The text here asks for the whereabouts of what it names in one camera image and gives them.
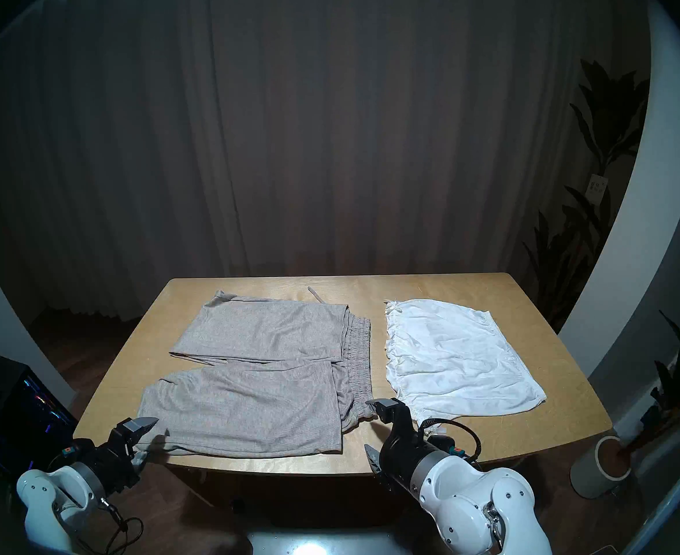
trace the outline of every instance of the black cable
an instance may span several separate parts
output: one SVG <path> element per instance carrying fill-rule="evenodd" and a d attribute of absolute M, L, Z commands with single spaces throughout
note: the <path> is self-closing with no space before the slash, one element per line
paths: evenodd
<path fill-rule="evenodd" d="M 139 533 L 132 540 L 130 540 L 128 524 L 132 521 L 137 521 L 139 523 Z M 112 551 L 111 546 L 114 544 L 114 541 L 116 541 L 116 538 L 119 536 L 120 533 L 122 533 L 122 531 L 124 532 L 124 542 Z M 139 519 L 139 517 L 129 517 L 128 519 L 125 519 L 122 522 L 121 527 L 118 527 L 116 531 L 114 531 L 114 535 L 111 536 L 111 539 L 109 539 L 109 543 L 106 544 L 105 551 L 96 551 L 80 537 L 76 537 L 76 539 L 78 540 L 78 543 L 81 545 L 81 547 L 83 547 L 86 550 L 86 552 L 89 553 L 90 555 L 123 555 L 123 553 L 127 551 L 127 547 L 129 547 L 133 543 L 136 543 L 139 540 L 139 538 L 142 537 L 143 533 L 144 523 L 142 522 L 142 520 Z"/>
<path fill-rule="evenodd" d="M 462 423 L 458 423 L 458 422 L 455 422 L 453 420 L 444 420 L 442 417 L 427 418 L 426 420 L 424 420 L 420 424 L 420 428 L 418 429 L 418 433 L 417 433 L 417 441 L 421 442 L 423 440 L 424 436 L 425 436 L 425 430 L 427 428 L 435 426 L 438 423 L 449 423 L 450 425 L 453 425 L 453 426 L 457 425 L 459 428 L 461 428 L 465 431 L 468 431 L 468 433 L 470 433 L 472 435 L 472 437 L 474 438 L 474 441 L 476 442 L 476 451 L 474 452 L 473 455 L 465 457 L 464 459 L 470 464 L 475 463 L 476 460 L 478 459 L 478 457 L 481 455 L 481 440 L 478 439 L 478 436 L 476 435 L 476 433 L 471 428 L 464 426 Z"/>

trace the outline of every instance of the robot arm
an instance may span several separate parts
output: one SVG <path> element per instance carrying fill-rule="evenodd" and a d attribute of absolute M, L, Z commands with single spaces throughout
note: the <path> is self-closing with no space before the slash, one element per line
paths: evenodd
<path fill-rule="evenodd" d="M 381 452 L 366 446 L 372 470 L 387 487 L 399 485 L 415 497 L 453 553 L 480 555 L 497 542 L 502 555 L 551 555 L 524 477 L 507 468 L 479 471 L 425 441 L 397 399 L 369 403 L 381 421 L 394 423 Z"/>
<path fill-rule="evenodd" d="M 31 469 L 16 482 L 16 492 L 27 507 L 24 527 L 31 542 L 48 550 L 73 553 L 71 534 L 88 515 L 104 505 L 122 528 L 123 522 L 106 497 L 139 481 L 143 452 L 134 445 L 157 423 L 153 417 L 127 418 L 111 430 L 106 443 L 74 440 L 60 454 L 63 467 L 45 473 Z"/>

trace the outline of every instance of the grey fabric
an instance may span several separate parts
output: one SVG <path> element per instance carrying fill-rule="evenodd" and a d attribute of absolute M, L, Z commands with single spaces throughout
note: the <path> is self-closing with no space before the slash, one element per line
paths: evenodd
<path fill-rule="evenodd" d="M 237 296 L 219 290 L 173 346 L 174 356 L 250 362 L 342 358 L 347 306 Z"/>
<path fill-rule="evenodd" d="M 369 347 L 370 321 L 347 305 L 220 290 L 171 351 L 210 367 L 144 390 L 139 415 L 160 421 L 141 448 L 226 457 L 339 451 L 342 432 L 373 417 Z"/>
<path fill-rule="evenodd" d="M 224 457 L 339 452 L 342 434 L 327 361 L 230 361 L 148 386 L 138 415 L 159 422 L 137 449 Z"/>

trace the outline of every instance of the drawstring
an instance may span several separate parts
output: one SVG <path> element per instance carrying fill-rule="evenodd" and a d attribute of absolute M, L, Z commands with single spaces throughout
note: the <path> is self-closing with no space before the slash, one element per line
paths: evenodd
<path fill-rule="evenodd" d="M 312 288 L 311 286 L 307 286 L 307 290 L 309 290 L 309 292 L 311 292 L 311 293 L 314 295 L 314 298 L 316 298 L 317 300 L 319 300 L 322 304 L 327 304 L 324 300 L 322 300 L 322 299 L 319 297 L 319 294 L 317 294 L 316 292 L 314 292 L 314 288 Z"/>

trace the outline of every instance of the curtain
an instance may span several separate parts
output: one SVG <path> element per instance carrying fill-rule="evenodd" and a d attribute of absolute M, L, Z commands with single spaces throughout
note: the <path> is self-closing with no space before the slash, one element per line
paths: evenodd
<path fill-rule="evenodd" d="M 39 0 L 0 36 L 0 202 L 47 303 L 175 277 L 522 272 L 589 159 L 609 0 Z"/>

